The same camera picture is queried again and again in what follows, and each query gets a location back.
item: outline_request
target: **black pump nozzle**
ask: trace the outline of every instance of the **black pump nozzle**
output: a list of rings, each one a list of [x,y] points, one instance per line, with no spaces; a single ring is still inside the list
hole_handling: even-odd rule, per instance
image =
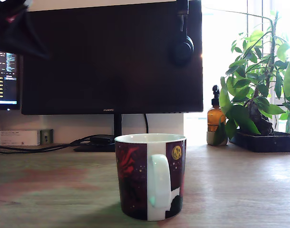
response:
[[[212,105],[219,105],[219,87],[217,85],[213,86],[214,98],[212,99]]]

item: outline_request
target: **computer monitor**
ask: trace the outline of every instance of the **computer monitor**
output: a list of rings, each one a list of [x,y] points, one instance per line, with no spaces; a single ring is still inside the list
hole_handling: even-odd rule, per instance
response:
[[[51,58],[24,56],[23,114],[203,111],[201,1],[190,1],[194,52],[184,67],[169,60],[180,29],[174,1],[29,16]]]
[[[18,110],[19,97],[17,56],[0,51],[0,110]]]

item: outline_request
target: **mug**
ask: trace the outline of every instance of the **mug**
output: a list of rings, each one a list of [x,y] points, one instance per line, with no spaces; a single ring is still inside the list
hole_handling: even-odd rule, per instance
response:
[[[182,209],[186,138],[176,134],[131,134],[115,138],[122,211],[159,221]]]

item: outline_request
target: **soap dispenser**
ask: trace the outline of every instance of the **soap dispenser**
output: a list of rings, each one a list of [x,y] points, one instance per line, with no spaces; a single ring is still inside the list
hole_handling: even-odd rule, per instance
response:
[[[213,145],[213,138],[215,132],[219,126],[219,121],[225,124],[225,115],[221,111],[219,106],[219,95],[220,91],[217,85],[213,86],[213,95],[214,98],[212,99],[212,108],[208,110],[207,113],[207,134],[206,134],[206,141],[208,145]],[[226,145],[227,138],[219,145]]]

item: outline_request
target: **mug handle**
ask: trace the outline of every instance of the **mug handle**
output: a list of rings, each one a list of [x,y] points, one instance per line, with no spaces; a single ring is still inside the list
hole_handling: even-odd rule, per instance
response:
[[[151,185],[148,199],[154,208],[171,206],[171,185],[168,160],[163,154],[154,154],[149,159],[149,180]]]

